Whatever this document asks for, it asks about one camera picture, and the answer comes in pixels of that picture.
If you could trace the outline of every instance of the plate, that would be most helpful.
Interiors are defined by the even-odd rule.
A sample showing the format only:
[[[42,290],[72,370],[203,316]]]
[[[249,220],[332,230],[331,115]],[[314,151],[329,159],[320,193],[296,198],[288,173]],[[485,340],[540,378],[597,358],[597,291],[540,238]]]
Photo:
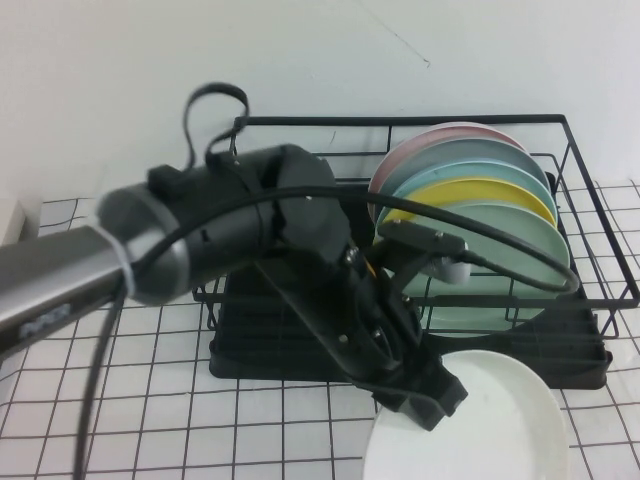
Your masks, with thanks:
[[[435,207],[465,201],[486,202],[488,200],[498,200],[509,202],[534,212],[555,226],[553,214],[542,200],[518,185],[496,178],[458,177],[451,180],[443,180],[418,188],[405,198]],[[384,217],[384,221],[406,220],[412,216],[413,214],[409,212],[393,209]]]
[[[545,186],[540,183],[538,179],[524,170],[499,160],[488,160],[482,158],[464,160],[449,163],[442,167],[433,167],[423,170],[404,182],[400,188],[393,193],[393,196],[397,198],[405,198],[412,191],[417,190],[422,186],[427,186],[441,180],[468,176],[496,178],[524,188],[544,203],[553,216],[553,225],[558,225],[558,211],[556,209],[555,202],[553,201],[553,197]],[[378,205],[376,205],[375,208],[376,214],[374,219],[377,224],[379,223],[378,219],[384,219],[391,209],[383,208]]]
[[[465,202],[442,208],[510,233],[535,245],[563,265],[569,265],[569,250],[562,235],[549,222],[529,210],[501,202]],[[410,218],[414,223],[464,238],[469,245],[469,250],[506,268],[526,272],[533,278],[558,285],[564,281],[560,274],[543,263],[500,242],[430,218],[419,216]],[[429,277],[420,274],[409,282],[404,292],[410,296],[423,297],[428,286],[427,296],[429,297],[509,294],[510,279],[496,276],[493,272],[476,266],[472,266],[471,272],[472,277],[462,285],[448,284],[435,279],[429,280]],[[558,295],[519,282],[514,282],[512,293],[520,298],[542,299],[555,298]],[[542,309],[539,308],[521,308],[518,310],[517,319],[529,320],[541,312]],[[504,308],[435,307],[428,326],[430,333],[434,335],[476,337],[512,328],[513,322],[505,319],[506,313]],[[515,315],[515,310],[511,309],[509,318],[514,318]],[[429,309],[426,309],[422,319],[423,327],[427,327],[428,316]],[[433,331],[434,329],[475,330],[477,333],[437,332]]]
[[[488,158],[518,167],[542,183],[548,191],[549,181],[536,161],[508,143],[487,138],[463,138],[438,143],[407,158],[386,178],[378,193],[393,195],[406,180],[426,168],[443,166],[470,158]]]
[[[495,128],[471,122],[441,123],[427,129],[424,133],[409,138],[391,149],[376,169],[369,183],[370,192],[378,192],[389,174],[405,159],[413,156],[421,150],[443,140],[451,140],[464,137],[488,137],[509,143],[526,153],[525,148],[506,133]],[[369,215],[373,219],[373,205],[369,205]]]
[[[540,377],[494,352],[450,353],[442,361],[469,395],[431,432],[381,409],[364,480],[568,479],[564,419]]]

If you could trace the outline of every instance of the white tile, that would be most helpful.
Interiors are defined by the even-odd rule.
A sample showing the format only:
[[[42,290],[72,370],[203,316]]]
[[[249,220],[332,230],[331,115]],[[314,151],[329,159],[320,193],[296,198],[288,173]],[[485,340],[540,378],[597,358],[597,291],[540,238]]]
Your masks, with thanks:
[[[107,350],[105,354],[105,359],[103,360],[103,365],[107,362],[109,358],[109,352],[111,351],[111,339],[107,344]],[[71,353],[69,354],[69,362],[67,363],[68,367],[89,367],[91,366],[93,359],[93,352],[96,349],[96,344],[98,343],[97,338],[81,338],[73,341],[73,345],[71,346]]]
[[[182,465],[186,440],[186,430],[143,433],[138,467],[155,468]]]
[[[284,419],[286,421],[328,420],[327,387],[285,389]]]
[[[640,370],[610,372],[607,385],[617,403],[640,402]]]
[[[66,223],[61,223],[58,225],[51,225],[50,227],[40,227],[38,229],[38,237],[44,237],[46,235],[52,235],[58,232],[66,232],[69,230],[69,226],[71,225],[71,221]]]
[[[133,472],[87,474],[87,480],[131,480],[132,478],[133,478]]]
[[[640,228],[640,209],[618,210],[613,212],[613,217],[616,219],[618,229],[623,232]]]
[[[636,480],[640,475],[631,445],[585,447],[584,454],[594,480]]]
[[[149,393],[189,393],[192,381],[193,364],[191,363],[154,365]]]
[[[137,470],[136,480],[182,480],[182,468],[172,470]]]
[[[239,425],[270,422],[282,422],[282,390],[239,392]]]
[[[576,436],[576,431],[573,428],[573,423],[571,422],[571,418],[569,417],[569,412],[567,412],[566,410],[563,410],[562,417],[564,420],[564,431],[567,434],[567,440],[569,441],[569,446],[578,445],[578,437]]]
[[[293,423],[284,426],[285,460],[330,457],[329,422]]]
[[[133,337],[117,337],[113,346],[111,365],[131,365],[151,363],[155,335],[136,335]]]
[[[75,437],[48,438],[44,447],[40,473],[73,471]]]
[[[106,369],[100,369],[98,383],[96,385],[96,397],[100,397],[102,386],[104,384]],[[79,368],[75,370],[67,370],[64,372],[62,386],[60,387],[60,400],[80,400],[84,396],[84,387],[87,383],[89,375],[88,368]]]
[[[634,442],[640,442],[640,405],[620,405],[620,414]]]
[[[553,398],[556,399],[556,402],[558,403],[558,406],[560,408],[567,406],[567,403],[564,401],[564,397],[562,396],[562,392],[560,390],[551,390],[551,394],[553,395]]]
[[[612,405],[613,400],[607,387],[598,390],[563,390],[569,408]]]
[[[241,390],[254,390],[256,388],[280,388],[282,381],[280,380],[240,380]]]
[[[194,304],[196,302],[193,299],[193,293],[191,293],[191,290],[189,290],[188,292],[183,293],[179,297],[176,297],[167,303],[169,305],[182,305],[182,304]]]
[[[627,440],[622,420],[615,407],[572,410],[571,416],[583,445]]]
[[[362,460],[336,460],[336,480],[360,480],[362,478]]]
[[[623,232],[623,236],[631,247],[631,253],[640,254],[640,232]]]
[[[111,367],[107,376],[105,397],[126,397],[144,395],[149,379],[149,365]]]
[[[51,421],[50,435],[70,435],[78,431],[78,418],[82,402],[58,402]],[[93,428],[98,402],[91,409],[90,428]]]
[[[120,470],[133,468],[138,434],[97,435],[93,439],[89,470]]]
[[[334,422],[333,454],[335,457],[362,457],[373,426],[372,420]]]
[[[192,427],[233,425],[236,415],[236,392],[200,393],[193,395]]]
[[[282,465],[237,465],[235,480],[282,480]]]
[[[179,332],[200,329],[201,305],[165,305],[162,309],[161,332]]]
[[[285,387],[325,387],[327,384],[325,382],[306,382],[301,380],[285,380]]]
[[[200,332],[200,339],[198,340],[198,359],[210,359],[211,351],[209,350],[209,344],[216,336],[216,332],[209,330],[202,330]]]
[[[203,428],[189,432],[187,465],[215,465],[232,460],[233,428]]]
[[[584,463],[582,451],[579,448],[569,449],[569,474],[571,475],[571,480],[591,480],[587,465]]]
[[[640,208],[640,196],[633,185],[629,185],[627,188],[605,188],[600,192],[604,196],[609,210]]]
[[[33,474],[38,465],[44,439],[0,440],[0,474]]]
[[[187,468],[184,480],[231,480],[231,467]]]
[[[196,392],[216,392],[219,390],[235,390],[238,380],[235,378],[214,377],[209,371],[208,362],[198,362],[196,366]]]
[[[609,371],[640,368],[640,353],[638,353],[635,340],[608,340],[606,348],[613,354],[613,362],[609,366]]]
[[[284,473],[287,479],[326,480],[331,478],[331,462],[286,463]]]
[[[29,348],[24,368],[64,368],[71,340],[43,340]]]
[[[156,362],[195,360],[198,333],[162,333],[158,337]]]
[[[22,372],[13,399],[55,400],[61,377],[62,370]]]
[[[120,314],[118,335],[156,333],[160,322],[160,307],[125,308]]]
[[[331,418],[373,418],[375,409],[371,392],[354,386],[331,387]]]
[[[51,225],[71,220],[75,209],[76,200],[43,203],[40,210],[40,225]]]
[[[144,398],[105,399],[100,406],[97,432],[131,432],[140,429]]]
[[[236,462],[282,460],[282,426],[238,427]]]
[[[73,332],[76,329],[76,323],[77,322],[71,322],[66,327],[63,327],[60,330],[56,330],[55,332],[50,333],[47,338],[48,339],[54,339],[54,338],[71,339],[71,338],[73,338]]]
[[[150,397],[144,415],[145,430],[187,428],[191,395]]]
[[[76,207],[76,217],[87,217],[92,215],[96,209],[98,200],[96,198],[81,198],[78,200],[78,206]]]
[[[2,435],[37,437],[47,433],[53,403],[15,403],[9,408]]]
[[[71,220],[71,225],[69,226],[69,228],[80,228],[80,227],[84,227],[85,225],[89,224],[89,219],[87,217],[76,217],[73,220]]]
[[[97,337],[102,329],[105,316],[106,313],[103,310],[96,310],[78,320],[76,338]]]

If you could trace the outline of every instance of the black cable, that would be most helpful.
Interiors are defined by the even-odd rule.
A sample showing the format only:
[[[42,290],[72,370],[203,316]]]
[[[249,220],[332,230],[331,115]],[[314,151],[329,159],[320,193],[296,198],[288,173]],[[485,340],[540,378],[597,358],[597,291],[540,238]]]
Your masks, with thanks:
[[[244,105],[244,112],[240,117],[236,118],[236,121],[230,129],[225,130],[209,142],[205,153],[210,152],[211,148],[216,143],[222,140],[226,140],[227,138],[231,138],[233,135],[237,135],[247,125],[249,119],[249,99],[247,98],[247,94],[242,89],[236,87],[235,85],[221,82],[207,83],[200,88],[197,88],[189,96],[187,105],[184,107],[184,113],[182,115],[182,130],[184,131],[184,136],[187,139],[187,146],[189,147],[189,157],[187,159],[187,165],[184,168],[184,171],[191,170],[196,164],[196,152],[193,149],[193,142],[191,140],[191,134],[189,133],[189,112],[191,111],[191,106],[196,102],[196,100],[199,100],[200,98],[207,95],[213,95],[217,93],[221,93],[238,100],[240,103],[242,103],[242,105]]]
[[[100,376],[100,367],[104,360],[104,354],[107,351],[107,345],[109,344],[109,337],[113,332],[113,328],[118,319],[118,313],[122,310],[124,300],[127,298],[127,288],[123,284],[118,290],[113,300],[113,304],[105,317],[102,324],[100,334],[98,336],[98,343],[93,351],[93,358],[91,359],[91,367],[89,368],[89,376],[87,377],[87,383],[84,386],[84,394],[82,396],[82,407],[80,410],[80,418],[78,420],[78,432],[76,434],[76,446],[75,457],[73,463],[73,480],[84,480],[86,476],[85,462],[87,455],[87,439],[89,435],[89,422],[91,421],[91,407],[93,406],[93,399],[95,398],[96,387],[98,385],[98,378]]]
[[[518,281],[522,282],[522,280],[526,280],[526,282],[523,283],[527,283],[528,285],[537,285],[536,288],[557,293],[573,293],[578,289],[580,285],[578,277],[567,266],[548,256],[545,252],[541,251],[534,245],[531,245],[530,243],[527,243],[524,240],[509,233],[503,232],[502,230],[498,230],[497,228],[491,227],[481,222],[477,222],[467,217],[463,217],[461,215],[457,215],[447,210],[432,207],[430,205],[423,205],[411,200],[381,195],[379,193],[354,192],[337,187],[294,187],[271,189],[262,191],[254,195],[231,199],[226,202],[217,204],[212,208],[205,210],[201,214],[194,216],[190,221],[185,222],[179,228],[167,235],[164,239],[159,241],[153,248],[151,248],[151,250],[149,250],[138,262],[133,265],[134,274],[139,275],[141,272],[144,272],[158,258],[160,258],[160,256],[164,252],[166,252],[171,247],[171,245],[173,245],[178,240],[186,237],[192,231],[202,227],[204,224],[210,222],[216,217],[261,202],[308,196],[336,198],[346,201],[366,201],[367,203],[376,203],[385,207],[403,210],[409,213],[413,213],[414,215],[420,215],[423,217],[428,217],[434,220],[439,220],[441,222],[455,225],[470,232],[474,232],[479,235],[483,235],[485,237],[496,240],[535,258],[536,260],[544,263],[545,265],[562,275],[566,283],[564,285],[554,285],[551,283],[539,282],[534,278],[526,277],[517,272],[506,270],[500,267],[502,273],[507,276],[513,276],[514,278],[517,276],[520,279]],[[486,265],[494,265],[491,262],[488,262],[486,259],[483,259],[482,257],[474,257],[473,259],[478,262],[482,260]]]

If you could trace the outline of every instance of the yellow plate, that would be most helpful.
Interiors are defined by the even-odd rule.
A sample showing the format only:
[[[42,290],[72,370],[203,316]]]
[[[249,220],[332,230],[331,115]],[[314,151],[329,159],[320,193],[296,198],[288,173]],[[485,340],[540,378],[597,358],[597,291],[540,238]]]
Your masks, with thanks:
[[[557,227],[553,214],[534,194],[513,183],[485,177],[460,177],[434,183],[414,190],[407,200],[434,207],[473,200],[499,200],[521,206]],[[392,220],[408,220],[414,215],[402,210],[391,210],[383,223]]]

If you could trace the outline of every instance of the white plate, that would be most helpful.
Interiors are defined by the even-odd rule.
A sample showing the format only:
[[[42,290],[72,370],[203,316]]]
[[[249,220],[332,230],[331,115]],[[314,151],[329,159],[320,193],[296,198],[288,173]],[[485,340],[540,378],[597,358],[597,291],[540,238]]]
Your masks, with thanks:
[[[432,431],[382,409],[369,437],[364,480],[567,480],[560,408],[526,365],[494,352],[443,356],[469,393]]]

